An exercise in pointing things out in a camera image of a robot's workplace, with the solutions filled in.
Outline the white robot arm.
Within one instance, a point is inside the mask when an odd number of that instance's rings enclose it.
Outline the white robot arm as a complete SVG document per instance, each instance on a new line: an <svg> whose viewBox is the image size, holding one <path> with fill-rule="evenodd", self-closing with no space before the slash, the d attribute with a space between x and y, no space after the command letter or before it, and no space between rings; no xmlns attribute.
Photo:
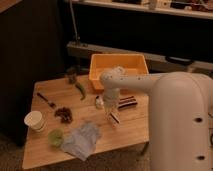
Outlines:
<svg viewBox="0 0 213 171"><path fill-rule="evenodd" d="M116 67L103 72L100 82L109 108L116 106L122 88L149 96L151 171L211 171L212 78L188 72L127 75Z"/></svg>

